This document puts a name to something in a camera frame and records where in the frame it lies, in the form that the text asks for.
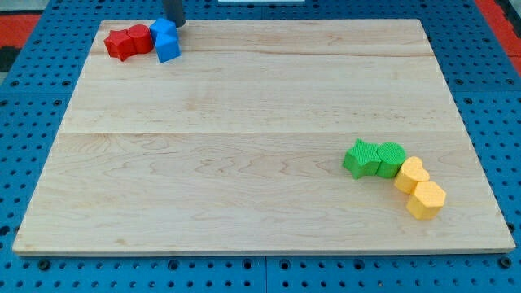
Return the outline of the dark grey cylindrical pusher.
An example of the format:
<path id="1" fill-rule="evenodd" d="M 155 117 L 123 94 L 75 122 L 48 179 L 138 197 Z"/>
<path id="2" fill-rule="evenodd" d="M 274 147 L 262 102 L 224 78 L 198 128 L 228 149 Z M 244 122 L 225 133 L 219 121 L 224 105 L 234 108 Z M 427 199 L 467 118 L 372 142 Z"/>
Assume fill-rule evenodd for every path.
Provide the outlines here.
<path id="1" fill-rule="evenodd" d="M 177 28 L 186 23 L 182 0 L 162 0 L 165 18 L 174 22 Z"/>

